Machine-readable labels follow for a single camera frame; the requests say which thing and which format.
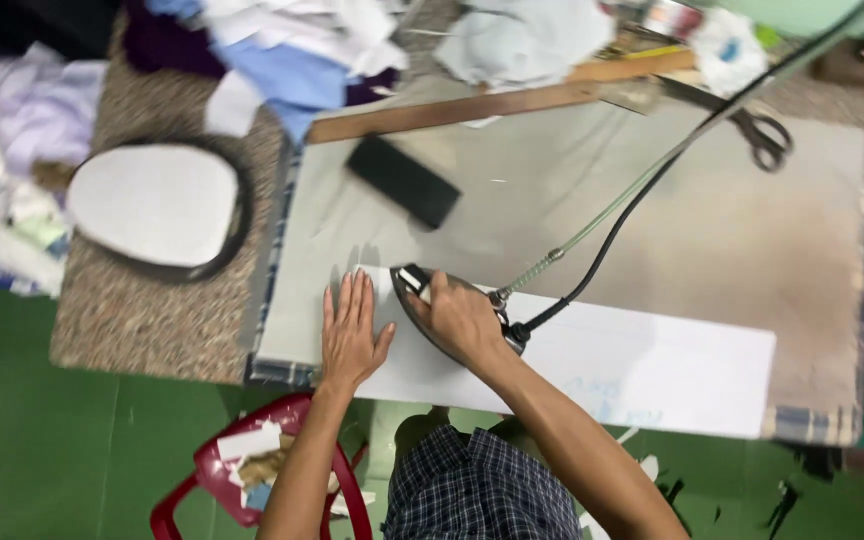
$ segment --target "pile of clothes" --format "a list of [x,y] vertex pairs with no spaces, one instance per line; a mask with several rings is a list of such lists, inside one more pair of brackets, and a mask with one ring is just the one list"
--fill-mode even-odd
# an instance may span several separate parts
[[[186,28],[204,27],[212,55],[251,83],[296,145],[318,112],[380,99],[409,65],[390,41],[403,11],[396,0],[146,0],[145,7]],[[159,54],[153,39],[174,26],[135,5],[132,12],[138,18],[126,34],[129,61],[165,64],[150,59]],[[199,65],[215,74],[207,57]]]
[[38,43],[0,59],[0,279],[15,292],[60,293],[72,234],[63,179],[90,152],[106,68]]

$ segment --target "plaid shirt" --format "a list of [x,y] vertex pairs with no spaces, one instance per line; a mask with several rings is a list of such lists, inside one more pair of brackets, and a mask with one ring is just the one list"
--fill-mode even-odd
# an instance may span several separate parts
[[572,497],[542,463],[484,429],[442,425],[392,473],[386,540],[581,540]]

